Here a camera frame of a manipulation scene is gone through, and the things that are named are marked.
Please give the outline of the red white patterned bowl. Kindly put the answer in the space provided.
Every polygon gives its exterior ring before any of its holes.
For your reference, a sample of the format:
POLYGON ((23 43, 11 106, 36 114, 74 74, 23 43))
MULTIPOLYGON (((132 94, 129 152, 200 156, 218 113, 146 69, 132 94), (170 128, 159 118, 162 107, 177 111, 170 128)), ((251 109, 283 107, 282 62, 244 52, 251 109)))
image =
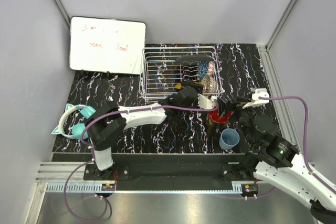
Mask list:
POLYGON ((216 94, 219 92, 217 81, 208 74, 201 80, 201 84, 203 86, 202 94, 216 94))

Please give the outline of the light blue plastic cup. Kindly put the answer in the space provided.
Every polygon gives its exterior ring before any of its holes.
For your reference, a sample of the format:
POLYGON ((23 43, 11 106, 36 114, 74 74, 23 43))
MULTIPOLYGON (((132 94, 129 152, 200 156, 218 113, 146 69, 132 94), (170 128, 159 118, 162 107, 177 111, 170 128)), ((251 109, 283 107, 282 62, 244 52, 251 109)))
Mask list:
POLYGON ((234 129, 225 129, 221 132, 219 145, 223 150, 229 150, 239 143, 239 133, 234 129))

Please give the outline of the white wire dish rack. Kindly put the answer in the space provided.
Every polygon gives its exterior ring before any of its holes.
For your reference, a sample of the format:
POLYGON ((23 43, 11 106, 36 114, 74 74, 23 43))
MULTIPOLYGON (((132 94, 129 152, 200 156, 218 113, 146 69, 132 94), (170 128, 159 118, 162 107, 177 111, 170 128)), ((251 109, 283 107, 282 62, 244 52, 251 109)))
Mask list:
POLYGON ((204 94, 220 96, 224 93, 220 77, 219 58, 216 48, 210 44, 172 45, 145 47, 142 50, 142 73, 140 75, 139 93, 145 102, 154 102, 175 94, 175 88, 182 81, 201 83, 204 76, 199 76, 199 63, 175 62, 182 55, 208 55, 213 58, 215 71, 212 75, 217 81, 219 92, 204 94))

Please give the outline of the black floral square plate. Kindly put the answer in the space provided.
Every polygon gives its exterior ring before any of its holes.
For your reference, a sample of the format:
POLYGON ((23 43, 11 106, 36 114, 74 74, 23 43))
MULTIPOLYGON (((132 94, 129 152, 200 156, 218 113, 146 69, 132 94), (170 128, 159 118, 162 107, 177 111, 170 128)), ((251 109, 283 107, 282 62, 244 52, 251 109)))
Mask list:
POLYGON ((175 62, 197 62, 197 61, 213 61, 208 55, 182 55, 175 59, 175 62))

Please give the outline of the red black mug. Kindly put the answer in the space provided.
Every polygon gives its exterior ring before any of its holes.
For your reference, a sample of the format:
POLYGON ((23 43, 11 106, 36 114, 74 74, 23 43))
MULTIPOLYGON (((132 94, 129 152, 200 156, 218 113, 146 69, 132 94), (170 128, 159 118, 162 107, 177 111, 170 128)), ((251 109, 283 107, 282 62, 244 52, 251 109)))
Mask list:
POLYGON ((232 112, 226 113, 224 116, 219 116, 219 111, 209 112, 206 119, 206 134, 208 138, 218 137, 221 132, 227 128, 232 112))

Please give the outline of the blue patterned bowl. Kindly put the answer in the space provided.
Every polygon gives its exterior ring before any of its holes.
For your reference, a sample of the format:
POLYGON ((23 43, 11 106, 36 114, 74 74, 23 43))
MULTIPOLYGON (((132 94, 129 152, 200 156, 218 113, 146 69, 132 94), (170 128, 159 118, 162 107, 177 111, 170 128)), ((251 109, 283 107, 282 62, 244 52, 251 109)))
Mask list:
POLYGON ((199 66, 199 76, 204 76, 206 74, 212 75, 215 71, 213 61, 201 61, 198 66, 199 66))

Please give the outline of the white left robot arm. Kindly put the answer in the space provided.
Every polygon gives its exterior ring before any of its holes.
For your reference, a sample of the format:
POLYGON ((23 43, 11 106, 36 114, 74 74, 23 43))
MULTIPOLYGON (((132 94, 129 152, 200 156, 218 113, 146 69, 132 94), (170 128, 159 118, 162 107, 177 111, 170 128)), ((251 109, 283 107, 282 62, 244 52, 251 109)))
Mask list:
POLYGON ((80 139, 89 139, 95 174, 103 180, 113 175, 112 146, 124 130, 143 125, 160 125, 183 111, 202 111, 204 86, 199 82, 183 81, 178 93, 151 105, 122 107, 108 102, 84 123, 80 139))

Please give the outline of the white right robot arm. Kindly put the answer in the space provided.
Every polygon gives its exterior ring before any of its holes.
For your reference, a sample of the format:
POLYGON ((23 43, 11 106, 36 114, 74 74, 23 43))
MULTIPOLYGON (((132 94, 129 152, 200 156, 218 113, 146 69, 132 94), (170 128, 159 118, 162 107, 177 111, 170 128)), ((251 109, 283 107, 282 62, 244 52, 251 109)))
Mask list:
POLYGON ((219 115, 238 123, 257 153, 246 153, 233 173, 244 180, 265 181, 309 208, 320 223, 335 223, 335 184, 308 163, 297 147, 279 134, 279 126, 254 108, 271 101, 268 94, 219 103, 219 115))

